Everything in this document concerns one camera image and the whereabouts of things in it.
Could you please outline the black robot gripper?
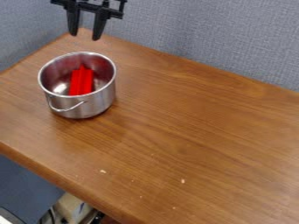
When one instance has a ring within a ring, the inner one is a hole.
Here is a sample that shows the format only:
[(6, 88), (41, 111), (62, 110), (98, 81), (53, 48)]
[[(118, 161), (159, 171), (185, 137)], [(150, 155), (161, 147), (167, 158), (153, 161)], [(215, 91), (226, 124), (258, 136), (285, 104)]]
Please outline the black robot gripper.
[(110, 0), (102, 0), (101, 3), (93, 3), (90, 0), (51, 0), (51, 3), (62, 6), (67, 11), (69, 29), (73, 36), (78, 35), (81, 12), (95, 13), (93, 39), (99, 40), (109, 18), (122, 19), (125, 16), (127, 0), (117, 1), (119, 2), (117, 9), (110, 7)]

